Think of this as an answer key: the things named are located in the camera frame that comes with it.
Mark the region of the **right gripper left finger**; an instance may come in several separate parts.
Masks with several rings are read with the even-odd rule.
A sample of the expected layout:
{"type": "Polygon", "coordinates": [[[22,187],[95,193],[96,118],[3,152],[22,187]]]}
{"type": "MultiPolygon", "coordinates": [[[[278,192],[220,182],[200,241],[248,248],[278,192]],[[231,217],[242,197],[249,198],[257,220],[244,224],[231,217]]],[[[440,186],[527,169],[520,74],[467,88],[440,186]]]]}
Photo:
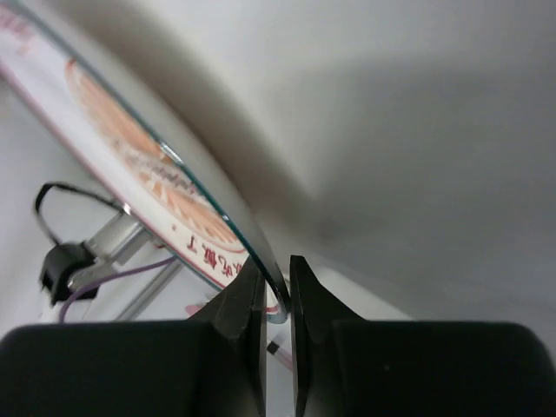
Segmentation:
{"type": "Polygon", "coordinates": [[[1,341],[4,416],[263,416],[258,267],[181,321],[20,327],[1,341]]]}

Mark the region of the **glass plate orange sunburst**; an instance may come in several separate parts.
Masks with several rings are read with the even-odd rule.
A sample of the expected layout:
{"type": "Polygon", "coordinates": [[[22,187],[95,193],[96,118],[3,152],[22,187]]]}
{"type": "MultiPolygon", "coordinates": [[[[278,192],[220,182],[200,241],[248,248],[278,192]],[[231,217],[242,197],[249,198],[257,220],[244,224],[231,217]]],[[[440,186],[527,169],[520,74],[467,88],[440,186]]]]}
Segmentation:
{"type": "Polygon", "coordinates": [[[53,136],[186,265],[217,288],[246,260],[267,282],[270,322],[288,288],[248,205],[215,158],[129,69],[75,26],[1,4],[1,73],[53,136]]]}

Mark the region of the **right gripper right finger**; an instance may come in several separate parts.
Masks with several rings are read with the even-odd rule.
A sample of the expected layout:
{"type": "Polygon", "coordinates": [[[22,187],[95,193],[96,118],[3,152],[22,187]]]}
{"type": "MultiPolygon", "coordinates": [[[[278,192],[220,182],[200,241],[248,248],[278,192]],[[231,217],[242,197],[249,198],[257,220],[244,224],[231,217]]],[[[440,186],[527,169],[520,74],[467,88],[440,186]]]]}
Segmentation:
{"type": "Polygon", "coordinates": [[[517,323],[370,321],[290,259],[299,416],[552,416],[555,367],[517,323]]]}

